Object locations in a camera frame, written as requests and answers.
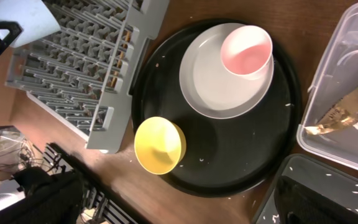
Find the brown Nescafe Gold sachet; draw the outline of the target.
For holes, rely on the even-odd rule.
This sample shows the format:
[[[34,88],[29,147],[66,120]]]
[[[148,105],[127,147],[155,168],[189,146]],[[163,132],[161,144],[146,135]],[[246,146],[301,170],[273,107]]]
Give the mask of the brown Nescafe Gold sachet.
[[[305,130],[311,135],[327,134],[358,123],[358,87],[342,97],[314,126]]]

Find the wooden chopstick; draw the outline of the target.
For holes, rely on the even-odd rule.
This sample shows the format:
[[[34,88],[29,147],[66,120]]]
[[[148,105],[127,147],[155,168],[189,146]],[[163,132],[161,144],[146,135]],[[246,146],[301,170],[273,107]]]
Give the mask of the wooden chopstick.
[[[128,31],[128,30],[126,31],[126,36],[125,36],[125,39],[124,39],[124,43],[121,45],[124,49],[128,48],[128,43],[129,43],[129,40],[131,38],[131,34],[132,33],[130,31]],[[121,53],[119,55],[119,60],[117,61],[117,64],[116,64],[117,68],[121,68],[122,59],[124,58],[124,54],[125,54],[125,51],[121,51]],[[111,82],[110,82],[110,87],[115,87],[116,86],[118,75],[119,75],[119,72],[115,71],[114,74],[113,74],[113,77],[111,79]]]

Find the light blue plastic cup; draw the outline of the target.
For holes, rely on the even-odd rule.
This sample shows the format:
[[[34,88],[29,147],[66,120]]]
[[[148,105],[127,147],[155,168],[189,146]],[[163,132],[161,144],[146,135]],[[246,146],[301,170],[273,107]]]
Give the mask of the light blue plastic cup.
[[[10,44],[12,48],[60,30],[58,21],[42,0],[0,0],[0,22],[16,22],[22,30]]]

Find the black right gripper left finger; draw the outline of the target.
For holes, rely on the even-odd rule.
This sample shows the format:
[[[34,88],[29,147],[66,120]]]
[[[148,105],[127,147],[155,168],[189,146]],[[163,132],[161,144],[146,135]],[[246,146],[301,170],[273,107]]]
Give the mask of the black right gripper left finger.
[[[85,183],[75,171],[24,169],[0,181],[0,224],[76,223]]]

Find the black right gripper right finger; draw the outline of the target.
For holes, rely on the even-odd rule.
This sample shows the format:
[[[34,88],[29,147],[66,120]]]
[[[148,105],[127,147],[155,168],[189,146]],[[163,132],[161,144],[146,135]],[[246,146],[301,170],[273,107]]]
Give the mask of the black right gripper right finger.
[[[358,224],[358,214],[287,176],[278,179],[274,201],[281,224]]]

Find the grey round plate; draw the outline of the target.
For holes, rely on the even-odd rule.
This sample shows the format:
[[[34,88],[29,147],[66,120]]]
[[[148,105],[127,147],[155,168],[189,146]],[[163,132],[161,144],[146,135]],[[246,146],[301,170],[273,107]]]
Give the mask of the grey round plate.
[[[214,119],[240,116],[254,108],[266,95],[273,80],[269,74],[246,80],[228,72],[220,58],[224,39],[235,29],[248,26],[223,23],[202,32],[189,45],[181,60],[179,82],[187,103],[199,114]]]

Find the yellow plastic bowl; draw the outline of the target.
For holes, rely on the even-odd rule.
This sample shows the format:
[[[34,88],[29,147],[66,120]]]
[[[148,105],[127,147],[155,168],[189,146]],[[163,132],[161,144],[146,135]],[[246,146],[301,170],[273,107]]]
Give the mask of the yellow plastic bowl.
[[[134,149],[137,160],[146,171],[164,175],[184,158],[187,143],[179,126],[163,117],[154,116],[138,127]]]

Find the pink plastic cup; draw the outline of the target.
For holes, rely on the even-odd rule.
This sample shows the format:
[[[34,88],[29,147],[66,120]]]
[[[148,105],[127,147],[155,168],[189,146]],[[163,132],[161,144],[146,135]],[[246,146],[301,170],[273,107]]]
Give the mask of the pink plastic cup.
[[[258,80],[270,72],[273,61],[270,35],[258,26],[242,26],[232,31],[220,50],[224,68],[246,80]]]

